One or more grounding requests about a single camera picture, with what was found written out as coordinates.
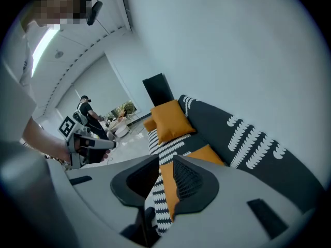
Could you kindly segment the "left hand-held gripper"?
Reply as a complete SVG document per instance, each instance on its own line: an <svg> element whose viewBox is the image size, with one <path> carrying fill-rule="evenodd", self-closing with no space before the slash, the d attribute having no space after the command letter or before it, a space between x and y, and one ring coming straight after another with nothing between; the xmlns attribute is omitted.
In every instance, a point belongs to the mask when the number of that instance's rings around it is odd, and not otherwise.
<svg viewBox="0 0 331 248"><path fill-rule="evenodd" d="M75 148L75 141L80 140L80 146L92 149L114 149L116 142L110 140L102 140L91 137L91 131L73 120L66 117L58 129L59 133L63 136L69 149L70 165L73 169L80 169L85 165L85 157L80 155Z"/></svg>

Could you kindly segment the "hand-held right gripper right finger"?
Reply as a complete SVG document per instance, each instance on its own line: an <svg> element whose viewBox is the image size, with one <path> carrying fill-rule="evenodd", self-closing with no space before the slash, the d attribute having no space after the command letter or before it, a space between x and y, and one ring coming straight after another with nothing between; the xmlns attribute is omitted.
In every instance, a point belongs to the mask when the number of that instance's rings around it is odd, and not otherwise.
<svg viewBox="0 0 331 248"><path fill-rule="evenodd" d="M174 224L161 238L162 247L286 247L312 217L255 176L231 167L177 156L215 175L219 191L201 212L176 215ZM288 228L270 239L247 202L264 200Z"/></svg>

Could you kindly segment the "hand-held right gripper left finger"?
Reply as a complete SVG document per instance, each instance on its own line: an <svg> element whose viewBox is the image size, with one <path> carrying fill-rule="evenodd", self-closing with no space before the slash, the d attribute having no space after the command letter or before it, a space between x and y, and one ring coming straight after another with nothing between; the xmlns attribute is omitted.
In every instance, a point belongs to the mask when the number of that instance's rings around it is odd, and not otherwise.
<svg viewBox="0 0 331 248"><path fill-rule="evenodd" d="M90 210L118 233L145 222L145 200L158 174L157 155L66 172L70 180L90 178L73 188Z"/></svg>

